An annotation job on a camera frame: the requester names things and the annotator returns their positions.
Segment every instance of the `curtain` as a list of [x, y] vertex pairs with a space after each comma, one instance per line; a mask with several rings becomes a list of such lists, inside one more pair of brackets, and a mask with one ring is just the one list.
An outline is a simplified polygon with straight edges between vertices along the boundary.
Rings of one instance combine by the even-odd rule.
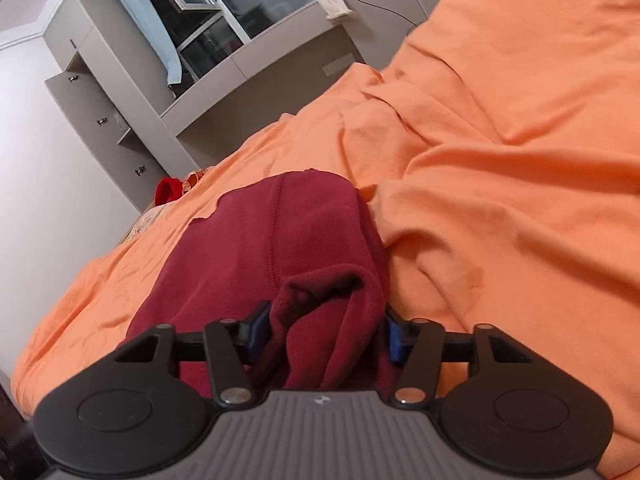
[[173, 41], [151, 0], [120, 0], [166, 68], [167, 84], [182, 80], [182, 65]]

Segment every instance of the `red fabric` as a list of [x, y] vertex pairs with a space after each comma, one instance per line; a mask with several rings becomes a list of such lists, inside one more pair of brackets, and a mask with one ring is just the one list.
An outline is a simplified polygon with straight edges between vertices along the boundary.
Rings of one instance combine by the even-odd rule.
[[[398, 376], [385, 345], [388, 295], [385, 250], [358, 191], [332, 173], [285, 173], [227, 193], [191, 222], [127, 339], [161, 322], [199, 331], [270, 300], [273, 336], [248, 371], [253, 384], [387, 395]], [[180, 378], [210, 394], [204, 364], [181, 364]]]
[[178, 178], [164, 177], [156, 186], [156, 205], [167, 204], [182, 196], [182, 181]]

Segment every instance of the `orange bed sheet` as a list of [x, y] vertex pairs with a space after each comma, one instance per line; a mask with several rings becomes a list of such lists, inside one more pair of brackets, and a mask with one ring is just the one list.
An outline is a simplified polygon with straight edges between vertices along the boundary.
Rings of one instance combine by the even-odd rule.
[[386, 70], [353, 66], [88, 264], [21, 355], [15, 398], [32, 412], [111, 351], [224, 192], [316, 168], [369, 203], [403, 316], [494, 323], [588, 384], [615, 416], [600, 470], [628, 472], [640, 463], [639, 52], [640, 0], [442, 0]]

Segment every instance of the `black cable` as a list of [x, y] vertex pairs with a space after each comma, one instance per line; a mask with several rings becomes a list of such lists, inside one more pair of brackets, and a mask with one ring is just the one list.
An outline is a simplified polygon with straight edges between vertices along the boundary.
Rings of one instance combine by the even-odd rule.
[[403, 20], [407, 20], [409, 23], [411, 23], [414, 27], [418, 27], [418, 25], [416, 25], [414, 22], [412, 22], [408, 17], [403, 16], [402, 14], [400, 14], [399, 12], [395, 12], [394, 10], [391, 9], [387, 9], [386, 7], [381, 7], [379, 5], [376, 4], [370, 4], [369, 2], [364, 2], [363, 0], [356, 0], [357, 2], [360, 2], [361, 4], [365, 4], [371, 7], [376, 7], [378, 9], [382, 9], [382, 10], [388, 10], [388, 12], [392, 12], [394, 13], [396, 16], [400, 16]]

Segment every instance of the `bed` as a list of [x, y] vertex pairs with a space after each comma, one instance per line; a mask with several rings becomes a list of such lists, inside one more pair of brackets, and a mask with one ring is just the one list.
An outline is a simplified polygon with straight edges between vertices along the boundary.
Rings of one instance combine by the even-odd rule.
[[640, 0], [442, 0], [387, 69], [352, 66], [89, 263], [24, 349], [15, 399], [31, 413], [113, 350], [222, 194], [316, 168], [366, 199], [403, 317], [493, 323], [590, 386], [615, 418], [601, 473], [640, 478], [638, 52]]

